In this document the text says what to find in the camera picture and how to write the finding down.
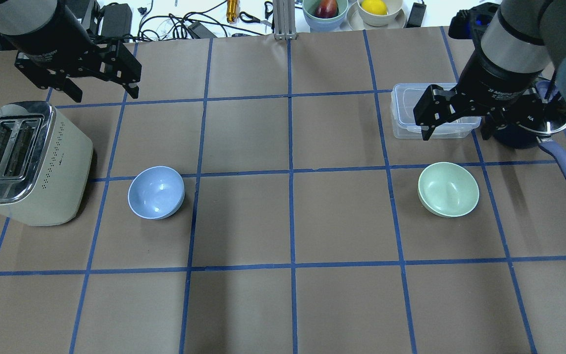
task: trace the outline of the yellow fruit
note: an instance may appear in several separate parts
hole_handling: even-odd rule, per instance
[[[382,0],[364,0],[364,2],[362,2],[362,9],[371,14],[388,14],[388,7]]]

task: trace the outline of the blue bowl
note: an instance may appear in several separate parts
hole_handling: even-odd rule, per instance
[[[141,172],[128,189],[130,209],[144,219],[164,219],[185,199],[185,184],[173,168],[155,166]]]
[[[314,31],[327,32],[337,29],[337,27],[339,27],[344,21],[344,18],[346,18],[348,0],[337,0],[338,14],[333,18],[319,18],[313,15],[320,2],[321,0],[303,1],[303,15],[305,15],[305,21]]]

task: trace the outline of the bowl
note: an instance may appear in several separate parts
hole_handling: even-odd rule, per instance
[[[185,184],[176,170],[155,166],[141,172],[128,189],[128,205],[144,219],[164,219],[176,212],[185,199]]]
[[[393,22],[396,16],[399,14],[399,11],[403,7],[403,0],[382,0],[386,6],[388,7],[388,14],[373,14],[369,13],[368,11],[364,10],[362,7],[362,3],[364,0],[357,0],[357,5],[360,8],[360,17],[364,22],[369,24],[370,26],[381,27],[386,26],[390,22]]]
[[[321,0],[303,1],[303,15],[305,15],[305,21],[314,31],[326,32],[337,29],[346,17],[346,12],[348,11],[348,0],[337,0],[338,14],[332,18],[319,18],[313,15],[320,2]]]
[[[460,217],[478,204],[478,182],[469,171],[453,163],[434,163],[418,177],[418,198],[438,216]]]

